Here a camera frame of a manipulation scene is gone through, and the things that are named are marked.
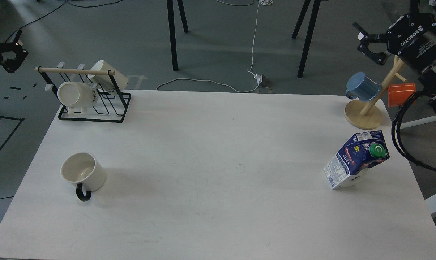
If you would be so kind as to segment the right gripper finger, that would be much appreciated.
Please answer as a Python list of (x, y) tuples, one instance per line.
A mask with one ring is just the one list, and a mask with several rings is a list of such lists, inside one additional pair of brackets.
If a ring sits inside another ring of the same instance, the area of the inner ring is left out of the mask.
[(368, 43), (360, 43), (357, 50), (365, 55), (367, 58), (372, 60), (375, 64), (384, 65), (388, 57), (390, 56), (390, 53), (388, 51), (373, 53), (368, 48), (368, 45)]
[(394, 38), (390, 33), (369, 34), (357, 22), (353, 22), (352, 26), (359, 31), (358, 40), (362, 43), (386, 43)]

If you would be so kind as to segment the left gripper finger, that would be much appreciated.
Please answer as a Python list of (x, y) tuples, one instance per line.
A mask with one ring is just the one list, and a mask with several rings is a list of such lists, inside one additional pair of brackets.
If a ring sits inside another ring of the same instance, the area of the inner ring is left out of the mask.
[(17, 32), (13, 33), (13, 39), (9, 42), (0, 43), (0, 53), (6, 52), (14, 52), (14, 53), (22, 53), (23, 47), (19, 44), (19, 39), (22, 34), (22, 31), (19, 29)]
[(28, 51), (24, 49), (12, 51), (15, 54), (15, 58), (3, 59), (0, 64), (8, 73), (15, 73), (18, 68), (23, 64), (24, 60), (28, 56)]

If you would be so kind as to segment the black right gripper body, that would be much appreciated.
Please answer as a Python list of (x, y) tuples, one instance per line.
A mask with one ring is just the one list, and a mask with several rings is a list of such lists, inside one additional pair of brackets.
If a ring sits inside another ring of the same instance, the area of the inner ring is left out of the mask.
[(401, 16), (387, 34), (387, 50), (397, 55), (418, 74), (426, 72), (436, 62), (436, 21), (433, 14)]

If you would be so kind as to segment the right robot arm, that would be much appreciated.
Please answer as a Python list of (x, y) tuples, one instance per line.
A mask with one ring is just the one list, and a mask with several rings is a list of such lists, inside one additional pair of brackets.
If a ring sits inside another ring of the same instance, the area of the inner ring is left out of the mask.
[(408, 161), (436, 172), (436, 168), (414, 158), (404, 148), (401, 141), (401, 123), (410, 105), (417, 98), (430, 97), (430, 105), (436, 114), (436, 20), (431, 13), (419, 11), (419, 1), (410, 2), (410, 12), (391, 25), (386, 33), (369, 34), (358, 23), (353, 26), (360, 32), (358, 51), (383, 65), (386, 61), (384, 52), (373, 53), (368, 49), (370, 43), (386, 43), (387, 51), (396, 55), (419, 75), (423, 90), (416, 91), (401, 105), (392, 123), (392, 140), (395, 148)]

